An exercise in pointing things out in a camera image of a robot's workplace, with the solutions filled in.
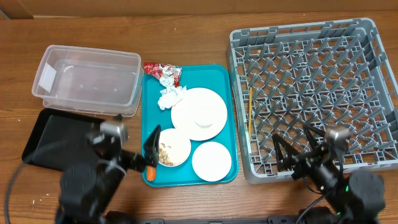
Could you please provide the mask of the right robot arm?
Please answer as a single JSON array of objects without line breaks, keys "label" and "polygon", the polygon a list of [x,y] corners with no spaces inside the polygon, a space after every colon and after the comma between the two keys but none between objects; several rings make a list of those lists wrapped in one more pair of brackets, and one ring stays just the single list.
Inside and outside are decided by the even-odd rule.
[{"label": "right robot arm", "polygon": [[351,133],[344,126],[325,131],[304,124],[310,152],[299,152],[283,137],[273,134],[272,141],[279,171],[293,171],[294,180],[308,177],[317,187],[319,200],[301,210],[296,223],[378,223],[378,214],[385,206],[384,181],[369,170],[356,170],[343,175],[343,158],[348,153]]}]

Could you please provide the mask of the bowl with food scraps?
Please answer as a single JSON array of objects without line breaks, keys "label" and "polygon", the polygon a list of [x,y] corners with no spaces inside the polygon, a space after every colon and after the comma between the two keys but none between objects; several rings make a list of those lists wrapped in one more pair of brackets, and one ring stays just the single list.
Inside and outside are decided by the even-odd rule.
[{"label": "bowl with food scraps", "polygon": [[159,163],[166,167],[183,164],[191,152],[190,139],[179,129],[161,131],[159,138]]}]

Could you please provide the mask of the black plastic tray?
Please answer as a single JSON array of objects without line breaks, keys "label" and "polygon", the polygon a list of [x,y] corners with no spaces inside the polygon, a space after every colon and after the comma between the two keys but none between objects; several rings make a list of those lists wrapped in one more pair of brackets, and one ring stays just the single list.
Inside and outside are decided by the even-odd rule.
[{"label": "black plastic tray", "polygon": [[34,166],[65,171],[78,164],[96,164],[99,157],[86,143],[101,118],[46,108],[30,134],[21,159]]}]

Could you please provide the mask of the clear plastic bin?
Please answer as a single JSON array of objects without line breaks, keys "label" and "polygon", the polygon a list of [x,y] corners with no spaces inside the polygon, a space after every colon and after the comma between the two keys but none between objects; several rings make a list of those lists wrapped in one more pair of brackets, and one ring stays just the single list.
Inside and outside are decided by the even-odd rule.
[{"label": "clear plastic bin", "polygon": [[32,94],[46,108],[132,117],[143,76],[139,54],[50,45],[38,66]]}]

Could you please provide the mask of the crumpled white napkin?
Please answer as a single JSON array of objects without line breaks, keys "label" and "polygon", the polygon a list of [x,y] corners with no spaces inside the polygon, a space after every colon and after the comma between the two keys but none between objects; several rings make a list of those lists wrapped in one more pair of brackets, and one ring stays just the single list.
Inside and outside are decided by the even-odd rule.
[{"label": "crumpled white napkin", "polygon": [[161,90],[161,97],[158,100],[158,106],[161,110],[170,109],[179,101],[183,100],[187,87],[172,87],[171,89]]}]

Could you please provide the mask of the large pink plate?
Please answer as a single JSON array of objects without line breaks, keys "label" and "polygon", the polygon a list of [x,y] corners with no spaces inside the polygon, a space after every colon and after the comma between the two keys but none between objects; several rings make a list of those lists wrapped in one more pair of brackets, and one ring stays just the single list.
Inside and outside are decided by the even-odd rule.
[{"label": "large pink plate", "polygon": [[174,128],[189,139],[205,141],[219,134],[226,125],[228,109],[215,91],[207,88],[191,88],[171,109]]}]

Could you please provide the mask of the yellow chopstick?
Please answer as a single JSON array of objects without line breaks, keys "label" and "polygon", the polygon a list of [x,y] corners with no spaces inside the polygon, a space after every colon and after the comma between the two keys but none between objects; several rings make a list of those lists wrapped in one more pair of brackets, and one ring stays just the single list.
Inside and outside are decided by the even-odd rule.
[{"label": "yellow chopstick", "polygon": [[248,113],[248,134],[251,141],[252,133],[252,86],[249,87],[249,113]]}]

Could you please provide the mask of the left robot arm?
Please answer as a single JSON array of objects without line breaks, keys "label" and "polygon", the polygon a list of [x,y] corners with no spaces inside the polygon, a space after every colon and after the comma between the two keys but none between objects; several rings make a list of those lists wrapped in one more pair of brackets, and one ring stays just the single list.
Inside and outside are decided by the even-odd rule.
[{"label": "left robot arm", "polygon": [[118,121],[105,121],[86,135],[87,145],[98,155],[95,165],[78,164],[60,180],[61,194],[56,223],[139,223],[132,215],[103,214],[128,170],[144,172],[159,163],[161,126],[144,143],[144,154],[125,151],[128,132]]}]

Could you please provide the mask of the orange carrot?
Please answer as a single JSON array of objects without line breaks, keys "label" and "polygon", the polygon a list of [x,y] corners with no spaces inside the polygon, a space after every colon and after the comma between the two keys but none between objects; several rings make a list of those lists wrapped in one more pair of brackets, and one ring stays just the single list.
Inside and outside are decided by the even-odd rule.
[{"label": "orange carrot", "polygon": [[146,167],[146,180],[153,182],[156,178],[156,168],[152,166]]}]

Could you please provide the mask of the small white plate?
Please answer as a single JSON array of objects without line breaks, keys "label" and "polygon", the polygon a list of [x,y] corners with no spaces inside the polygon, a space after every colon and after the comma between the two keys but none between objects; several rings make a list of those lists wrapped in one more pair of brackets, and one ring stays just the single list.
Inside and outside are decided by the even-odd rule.
[{"label": "small white plate", "polygon": [[227,176],[232,166],[231,154],[218,142],[199,145],[192,156],[192,167],[199,178],[217,182]]}]

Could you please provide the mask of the grey dishwasher rack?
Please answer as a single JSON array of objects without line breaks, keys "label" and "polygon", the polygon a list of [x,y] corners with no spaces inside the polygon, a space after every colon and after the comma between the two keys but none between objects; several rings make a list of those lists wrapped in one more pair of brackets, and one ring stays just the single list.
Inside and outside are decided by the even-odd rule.
[{"label": "grey dishwasher rack", "polygon": [[290,179],[290,172],[277,170],[272,135],[308,152],[306,123],[322,130],[342,124],[350,130],[346,172],[397,167],[397,80],[373,20],[234,30],[228,67],[249,183]]}]

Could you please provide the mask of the red snack wrapper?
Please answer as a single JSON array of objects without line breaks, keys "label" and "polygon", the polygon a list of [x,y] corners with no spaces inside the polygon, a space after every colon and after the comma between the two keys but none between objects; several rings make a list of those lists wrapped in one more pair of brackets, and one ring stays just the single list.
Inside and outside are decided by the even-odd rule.
[{"label": "red snack wrapper", "polygon": [[182,67],[166,63],[144,62],[144,70],[146,74],[152,75],[158,80],[161,77],[172,77],[174,86],[178,87],[180,85]]}]

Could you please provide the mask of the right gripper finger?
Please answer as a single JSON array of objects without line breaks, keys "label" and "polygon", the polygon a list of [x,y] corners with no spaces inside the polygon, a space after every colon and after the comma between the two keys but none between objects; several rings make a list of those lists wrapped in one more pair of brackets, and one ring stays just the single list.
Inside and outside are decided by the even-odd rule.
[{"label": "right gripper finger", "polygon": [[318,128],[312,126],[311,124],[304,124],[303,132],[304,132],[312,149],[316,149],[319,146],[317,140],[315,139],[315,137],[313,136],[312,133],[319,135],[321,137],[325,136],[325,131],[318,129]]},{"label": "right gripper finger", "polygon": [[272,135],[278,171],[288,170],[297,164],[296,157],[300,154],[291,144],[279,136]]}]

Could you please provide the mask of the teal serving tray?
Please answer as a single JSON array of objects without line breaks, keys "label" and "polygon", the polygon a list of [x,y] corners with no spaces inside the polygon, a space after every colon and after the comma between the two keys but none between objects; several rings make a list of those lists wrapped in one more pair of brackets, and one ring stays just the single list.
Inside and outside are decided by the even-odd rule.
[{"label": "teal serving tray", "polygon": [[152,75],[142,84],[142,140],[161,127],[162,154],[178,160],[158,164],[151,187],[231,182],[238,174],[234,110],[227,69],[221,65],[184,66],[183,97],[170,109],[160,109],[164,86]]}]

